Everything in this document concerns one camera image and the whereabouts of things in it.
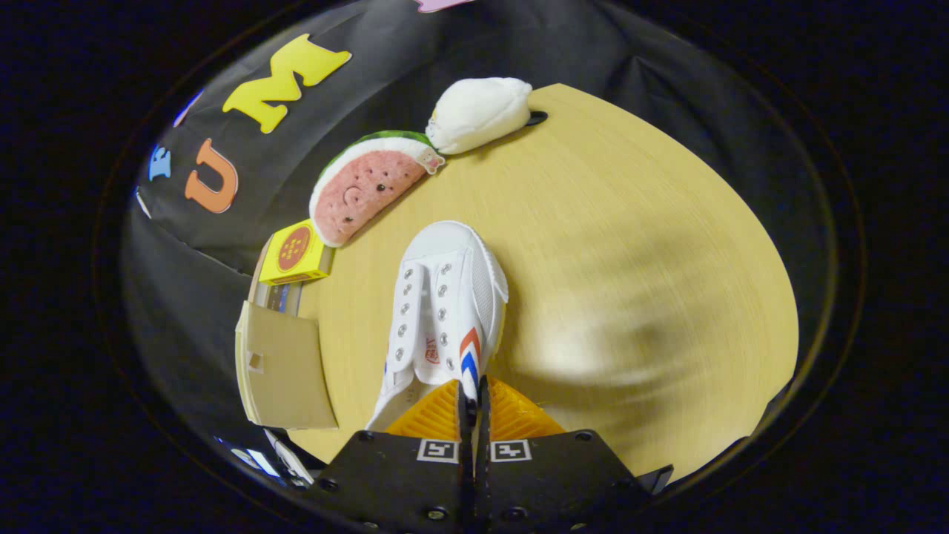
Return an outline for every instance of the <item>black fabric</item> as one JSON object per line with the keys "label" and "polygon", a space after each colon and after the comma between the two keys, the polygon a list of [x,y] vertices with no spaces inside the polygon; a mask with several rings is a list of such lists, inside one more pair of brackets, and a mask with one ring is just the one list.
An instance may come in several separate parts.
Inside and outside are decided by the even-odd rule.
{"label": "black fabric", "polygon": [[[800,351],[810,349],[832,269],[827,208],[804,148],[730,69],[607,3],[478,0],[425,15],[416,7],[366,0],[282,31],[207,81],[183,124],[157,140],[172,153],[171,177],[149,180],[142,166],[138,186],[152,218],[130,202],[123,251],[130,322],[148,369],[186,419],[205,432],[222,421],[250,425],[233,369],[247,274],[273,231],[307,217],[320,170],[364,134],[421,131],[441,92],[467,77],[576,87],[697,154],[772,237],[797,302]],[[270,76],[272,53],[303,33],[352,59],[316,86],[301,84],[299,101],[280,103],[288,115],[270,134],[239,111],[221,111],[238,85]],[[222,214],[183,195],[208,138],[239,177]],[[213,174],[203,172],[202,180]]]}

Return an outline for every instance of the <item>cardboard box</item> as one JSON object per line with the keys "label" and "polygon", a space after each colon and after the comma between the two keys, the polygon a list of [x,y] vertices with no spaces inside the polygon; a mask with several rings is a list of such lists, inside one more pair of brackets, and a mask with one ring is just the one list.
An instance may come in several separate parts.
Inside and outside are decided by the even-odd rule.
{"label": "cardboard box", "polygon": [[237,387],[248,420],[278,429],[336,429],[316,321],[247,300],[234,328]]}
{"label": "cardboard box", "polygon": [[328,277],[334,250],[323,245],[309,219],[297,222],[273,233],[260,281],[273,286]]}

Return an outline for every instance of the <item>screw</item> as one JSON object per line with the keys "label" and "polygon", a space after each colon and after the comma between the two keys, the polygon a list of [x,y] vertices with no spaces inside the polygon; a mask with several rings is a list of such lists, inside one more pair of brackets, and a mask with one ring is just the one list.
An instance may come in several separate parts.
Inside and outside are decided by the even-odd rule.
{"label": "screw", "polygon": [[448,516],[448,513],[440,508],[431,508],[425,515],[432,521],[442,521]]}
{"label": "screw", "polygon": [[328,478],[320,479],[319,485],[320,489],[329,493],[335,493],[340,489],[340,485],[336,484],[334,481],[329,480]]}
{"label": "screw", "polygon": [[501,519],[503,519],[504,521],[511,522],[511,523],[524,521],[524,518],[526,518],[527,516],[528,516],[527,510],[520,507],[508,508],[504,510],[503,512],[501,512]]}

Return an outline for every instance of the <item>shoe logo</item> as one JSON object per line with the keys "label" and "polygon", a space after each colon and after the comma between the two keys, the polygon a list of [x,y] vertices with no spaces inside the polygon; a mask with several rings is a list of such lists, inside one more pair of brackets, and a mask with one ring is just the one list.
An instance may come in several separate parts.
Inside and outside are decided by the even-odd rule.
{"label": "shoe logo", "polygon": [[438,349],[434,338],[425,340],[425,361],[438,365]]}

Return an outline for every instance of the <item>plush toy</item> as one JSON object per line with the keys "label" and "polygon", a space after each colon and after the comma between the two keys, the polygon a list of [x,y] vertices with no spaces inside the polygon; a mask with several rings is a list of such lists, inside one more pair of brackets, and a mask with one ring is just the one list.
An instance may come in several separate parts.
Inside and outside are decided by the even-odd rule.
{"label": "plush toy", "polygon": [[425,128],[442,154],[460,154],[524,127],[530,119],[530,84],[516,78],[470,78],[438,99]]}
{"label": "plush toy", "polygon": [[320,173],[309,216],[323,244],[339,247],[427,172],[445,163],[422,134],[385,130],[351,144]]}

